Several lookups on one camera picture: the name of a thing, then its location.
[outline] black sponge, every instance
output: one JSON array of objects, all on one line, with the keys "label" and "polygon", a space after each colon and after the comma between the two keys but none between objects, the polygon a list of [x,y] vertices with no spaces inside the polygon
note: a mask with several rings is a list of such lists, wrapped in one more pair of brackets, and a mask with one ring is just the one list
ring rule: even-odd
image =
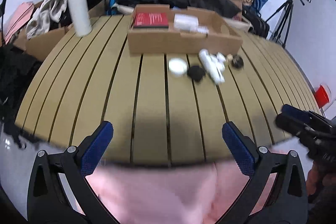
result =
[{"label": "black sponge", "polygon": [[191,66],[187,71],[187,75],[195,82],[200,82],[205,76],[205,70],[197,65]]}]

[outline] small dark ball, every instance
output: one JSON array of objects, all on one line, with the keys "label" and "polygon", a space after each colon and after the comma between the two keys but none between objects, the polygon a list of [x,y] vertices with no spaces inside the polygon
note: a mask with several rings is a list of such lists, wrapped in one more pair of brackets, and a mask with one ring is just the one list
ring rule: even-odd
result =
[{"label": "small dark ball", "polygon": [[187,71],[187,75],[195,82],[200,82],[205,76],[205,70],[198,65],[191,66]]},{"label": "small dark ball", "polygon": [[231,65],[236,69],[241,69],[244,67],[244,61],[240,55],[233,56],[233,60],[231,61]]}]

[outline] open cardboard tray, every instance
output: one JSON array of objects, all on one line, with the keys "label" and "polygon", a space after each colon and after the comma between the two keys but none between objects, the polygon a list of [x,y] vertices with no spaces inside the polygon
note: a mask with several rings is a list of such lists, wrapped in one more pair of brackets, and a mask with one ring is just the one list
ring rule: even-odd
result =
[{"label": "open cardboard tray", "polygon": [[[133,28],[137,13],[166,13],[169,28]],[[207,26],[208,34],[185,32],[174,28],[175,14],[198,17],[199,25]],[[182,53],[197,54],[201,49],[224,55],[237,54],[242,38],[216,12],[191,8],[171,10],[169,5],[137,5],[128,28],[128,46],[131,54]]]},{"label": "open cardboard tray", "polygon": [[[39,8],[43,1],[36,3],[34,6]],[[105,3],[102,0],[89,11],[89,17],[99,17],[105,15]],[[13,45],[27,54],[34,56],[39,61],[44,61],[58,42],[72,28],[72,24],[66,27],[59,27],[47,33],[40,34],[31,39],[26,38],[26,27],[19,33]]]}]

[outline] hand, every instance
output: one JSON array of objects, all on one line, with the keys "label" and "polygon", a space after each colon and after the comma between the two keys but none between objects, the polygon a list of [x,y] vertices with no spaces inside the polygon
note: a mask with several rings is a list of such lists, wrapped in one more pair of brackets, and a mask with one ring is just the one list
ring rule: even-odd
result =
[{"label": "hand", "polygon": [[313,167],[308,172],[306,181],[307,194],[313,195],[316,191],[316,184],[322,180],[323,186],[330,186],[336,184],[336,173],[328,173],[324,176],[321,167],[316,162],[313,162]]}]

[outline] pink bag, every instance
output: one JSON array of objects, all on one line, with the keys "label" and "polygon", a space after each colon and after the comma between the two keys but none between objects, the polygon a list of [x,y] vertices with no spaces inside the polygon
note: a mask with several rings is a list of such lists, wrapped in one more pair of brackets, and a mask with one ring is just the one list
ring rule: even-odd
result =
[{"label": "pink bag", "polygon": [[34,4],[32,2],[24,2],[16,8],[15,12],[11,15],[7,25],[7,31],[4,32],[5,43],[7,44],[12,35],[20,30],[31,19],[34,11]]}]

